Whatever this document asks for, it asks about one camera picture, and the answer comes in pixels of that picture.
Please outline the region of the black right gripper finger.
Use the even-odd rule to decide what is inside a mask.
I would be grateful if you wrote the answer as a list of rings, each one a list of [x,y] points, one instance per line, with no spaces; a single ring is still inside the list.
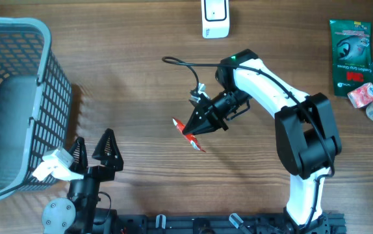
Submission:
[[[205,133],[212,133],[219,129],[223,129],[224,131],[228,130],[228,126],[225,124],[223,120],[208,120],[206,119],[205,127],[202,133],[187,133],[193,135],[200,135]]]
[[[202,104],[196,105],[192,115],[183,129],[183,133],[202,133],[205,127],[206,117]]]

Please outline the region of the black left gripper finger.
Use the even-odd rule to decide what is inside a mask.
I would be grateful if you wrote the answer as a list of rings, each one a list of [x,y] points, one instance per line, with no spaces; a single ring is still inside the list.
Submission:
[[[106,129],[92,154],[92,158],[115,172],[123,170],[124,161],[116,143],[114,131]]]
[[[71,148],[68,150],[68,153],[74,159],[72,165],[70,166],[70,170],[72,172],[85,172],[88,167],[88,159],[84,138],[78,136]]]

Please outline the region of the red Nescafe stick sachet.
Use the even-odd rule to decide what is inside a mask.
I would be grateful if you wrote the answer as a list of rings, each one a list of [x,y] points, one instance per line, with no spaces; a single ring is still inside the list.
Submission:
[[[188,142],[192,145],[195,150],[202,151],[205,153],[205,150],[200,146],[197,138],[193,134],[184,134],[183,130],[185,125],[178,119],[172,118],[172,121],[176,127],[176,129],[180,132],[180,134],[188,140]]]

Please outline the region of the small red white carton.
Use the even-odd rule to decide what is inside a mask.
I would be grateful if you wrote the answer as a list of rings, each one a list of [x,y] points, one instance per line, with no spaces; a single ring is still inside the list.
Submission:
[[[348,93],[348,99],[355,108],[362,108],[373,102],[373,84],[365,83]]]

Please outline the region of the green 3M gloves packet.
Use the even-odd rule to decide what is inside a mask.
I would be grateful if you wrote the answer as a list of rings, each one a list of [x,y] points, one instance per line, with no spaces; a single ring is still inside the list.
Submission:
[[[372,24],[331,19],[329,26],[334,94],[346,97],[365,83],[373,84]]]

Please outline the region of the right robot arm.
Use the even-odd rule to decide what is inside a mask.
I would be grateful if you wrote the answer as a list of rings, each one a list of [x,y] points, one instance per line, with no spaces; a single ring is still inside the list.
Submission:
[[[322,216],[324,180],[334,175],[334,160],[342,149],[329,99],[291,87],[249,49],[221,60],[216,68],[224,91],[213,99],[202,90],[195,92],[195,109],[183,134],[226,130],[226,122],[240,115],[240,106],[257,101],[275,121],[277,155],[290,173],[286,212],[300,231],[312,229]]]

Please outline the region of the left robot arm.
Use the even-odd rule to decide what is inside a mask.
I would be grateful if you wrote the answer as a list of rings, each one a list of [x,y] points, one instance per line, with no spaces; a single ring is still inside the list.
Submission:
[[[84,138],[77,137],[70,149],[57,147],[45,153],[50,175],[68,181],[70,187],[65,198],[48,203],[42,213],[44,233],[124,233],[118,229],[117,211],[97,205],[103,182],[114,181],[116,172],[123,170],[123,159],[116,143],[114,131],[106,129],[93,152],[97,166],[88,166]]]

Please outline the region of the white barcode scanner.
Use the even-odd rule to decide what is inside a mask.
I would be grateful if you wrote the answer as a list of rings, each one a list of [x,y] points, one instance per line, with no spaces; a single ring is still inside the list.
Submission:
[[[229,34],[229,0],[201,0],[202,37],[225,38]]]

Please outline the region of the grey plastic mesh basket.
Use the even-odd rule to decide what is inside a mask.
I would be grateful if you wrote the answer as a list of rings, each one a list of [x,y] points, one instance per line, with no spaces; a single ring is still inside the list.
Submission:
[[[43,154],[66,142],[72,87],[34,18],[0,18],[0,200],[43,190],[54,177],[32,176]]]

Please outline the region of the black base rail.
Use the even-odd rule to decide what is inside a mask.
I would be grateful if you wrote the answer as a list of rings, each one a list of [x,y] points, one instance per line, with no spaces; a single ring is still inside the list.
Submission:
[[[283,213],[240,216],[236,213],[224,216],[119,216],[117,233],[165,233],[165,234],[230,234],[230,233],[299,233]]]

